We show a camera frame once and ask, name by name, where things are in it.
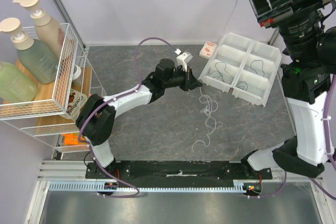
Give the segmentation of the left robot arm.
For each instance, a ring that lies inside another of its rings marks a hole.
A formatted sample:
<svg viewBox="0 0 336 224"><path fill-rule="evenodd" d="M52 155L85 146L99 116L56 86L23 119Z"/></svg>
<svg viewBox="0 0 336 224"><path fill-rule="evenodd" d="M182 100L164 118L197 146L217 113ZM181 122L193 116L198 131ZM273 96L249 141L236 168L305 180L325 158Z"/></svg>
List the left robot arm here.
<svg viewBox="0 0 336 224"><path fill-rule="evenodd" d="M91 95L76 119L76 126L79 137L83 136L89 143L94 161L98 165L97 173L103 178L114 177L116 159L108 138L118 116L138 106L153 103L168 88L179 87L183 91L191 91L201 86L190 67L176 67L172 60L162 59L138 86L107 97Z"/></svg>

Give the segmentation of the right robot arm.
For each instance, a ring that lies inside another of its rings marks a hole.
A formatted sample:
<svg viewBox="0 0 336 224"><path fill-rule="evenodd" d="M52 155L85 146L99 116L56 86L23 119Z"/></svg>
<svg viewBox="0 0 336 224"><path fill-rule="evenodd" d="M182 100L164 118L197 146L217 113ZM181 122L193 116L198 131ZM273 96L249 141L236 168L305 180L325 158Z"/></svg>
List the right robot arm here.
<svg viewBox="0 0 336 224"><path fill-rule="evenodd" d="M279 167L316 178L335 161L330 139L329 105L335 88L335 28L326 29L322 9L335 0L249 0L260 26L277 28L291 63L281 65L281 85L289 103L296 135L242 159L241 174Z"/></svg>

